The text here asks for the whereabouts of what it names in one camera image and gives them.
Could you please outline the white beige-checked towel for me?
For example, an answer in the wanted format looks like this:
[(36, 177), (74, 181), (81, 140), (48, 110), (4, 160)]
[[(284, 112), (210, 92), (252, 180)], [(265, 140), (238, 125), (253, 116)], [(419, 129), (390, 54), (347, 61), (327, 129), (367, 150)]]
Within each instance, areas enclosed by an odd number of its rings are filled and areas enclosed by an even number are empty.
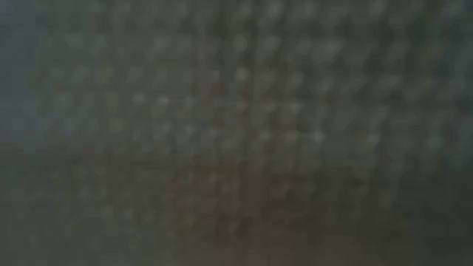
[(0, 0), (0, 266), (473, 266), (473, 0)]

